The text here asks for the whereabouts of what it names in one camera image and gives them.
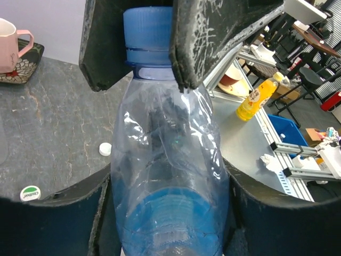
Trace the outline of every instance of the blue bin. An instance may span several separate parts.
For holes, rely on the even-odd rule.
[[[280,117],[268,115],[273,127],[275,128],[278,135],[284,134],[286,137],[284,138],[284,143],[290,143],[300,146],[308,146],[301,132],[295,125],[294,121]]]

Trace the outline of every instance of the pink mug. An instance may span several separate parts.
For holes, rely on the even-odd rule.
[[[30,42],[21,51],[18,36],[29,35]],[[17,30],[15,25],[0,18],[0,73],[12,72],[18,59],[33,47],[34,37],[28,30]]]

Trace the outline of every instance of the coaster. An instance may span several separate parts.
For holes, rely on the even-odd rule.
[[[18,39],[19,51],[28,45],[27,40]],[[0,73],[0,83],[26,84],[42,59],[45,47],[34,43],[33,48],[19,58],[14,70]]]

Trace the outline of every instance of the yellow juice bottle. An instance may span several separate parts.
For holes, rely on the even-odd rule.
[[[260,84],[237,108],[237,116],[243,121],[249,121],[267,103],[283,79],[283,75],[276,72],[273,77]]]

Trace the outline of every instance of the mug handle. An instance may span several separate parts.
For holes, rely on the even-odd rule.
[[[33,42],[34,42],[34,36],[31,34],[30,31],[28,30],[17,30],[18,36],[20,35],[29,35],[30,36],[30,42],[28,45],[26,45],[19,53],[18,56],[21,58],[25,53],[27,53],[29,50],[32,49],[33,47]]]

